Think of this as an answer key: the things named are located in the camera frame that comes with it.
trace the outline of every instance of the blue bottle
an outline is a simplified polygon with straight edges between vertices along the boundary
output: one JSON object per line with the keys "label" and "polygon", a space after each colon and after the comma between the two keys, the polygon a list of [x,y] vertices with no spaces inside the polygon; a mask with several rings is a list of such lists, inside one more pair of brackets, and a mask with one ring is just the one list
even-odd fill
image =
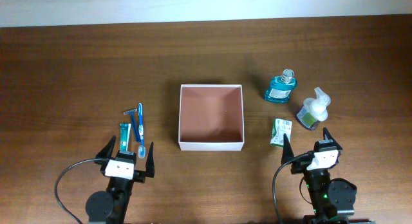
{"label": "blue bottle", "polygon": [[273,77],[264,99],[269,102],[285,103],[289,101],[290,93],[296,88],[297,81],[293,70],[284,70],[282,75]]}

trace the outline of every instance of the white background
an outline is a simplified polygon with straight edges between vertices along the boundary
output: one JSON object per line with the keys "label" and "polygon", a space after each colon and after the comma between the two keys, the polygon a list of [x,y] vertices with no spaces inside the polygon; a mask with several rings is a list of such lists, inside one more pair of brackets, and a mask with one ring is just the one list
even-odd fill
{"label": "white background", "polygon": [[0,0],[0,26],[412,13],[412,0]]}

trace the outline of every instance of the open cardboard box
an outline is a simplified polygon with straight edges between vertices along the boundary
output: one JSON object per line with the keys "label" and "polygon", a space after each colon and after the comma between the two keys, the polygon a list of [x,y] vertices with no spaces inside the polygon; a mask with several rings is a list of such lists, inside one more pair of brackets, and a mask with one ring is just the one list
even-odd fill
{"label": "open cardboard box", "polygon": [[244,132],[241,85],[181,85],[181,150],[240,151]]}

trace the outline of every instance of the wooden table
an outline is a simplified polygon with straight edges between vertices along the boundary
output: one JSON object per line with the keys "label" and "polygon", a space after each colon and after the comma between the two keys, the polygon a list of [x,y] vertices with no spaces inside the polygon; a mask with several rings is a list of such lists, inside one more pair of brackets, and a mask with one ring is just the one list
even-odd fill
{"label": "wooden table", "polygon": [[[2,28],[0,222],[73,223],[54,199],[55,180],[118,136],[123,111],[139,102],[156,176],[135,184],[126,222],[276,222],[282,150],[269,146],[272,121],[294,120],[295,154],[313,149],[322,129],[303,129],[293,112],[320,86],[332,98],[321,127],[344,149],[330,172],[358,187],[354,218],[409,223],[411,65],[412,15]],[[285,68],[298,79],[291,101],[264,101]],[[180,151],[180,84],[242,84],[242,151]],[[87,198],[108,183],[98,170],[81,165],[59,185],[85,222]],[[281,214],[313,214],[301,175],[288,171],[277,182]]]}

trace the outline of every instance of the toothbrush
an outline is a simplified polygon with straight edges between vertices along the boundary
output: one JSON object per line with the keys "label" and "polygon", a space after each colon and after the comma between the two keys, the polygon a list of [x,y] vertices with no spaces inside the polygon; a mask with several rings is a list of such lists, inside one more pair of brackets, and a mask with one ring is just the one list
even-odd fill
{"label": "toothbrush", "polygon": [[146,148],[144,147],[143,106],[141,103],[139,103],[137,107],[137,112],[139,114],[139,136],[140,142],[142,143],[142,145],[140,145],[138,148],[137,155],[140,159],[143,159],[146,155]]}

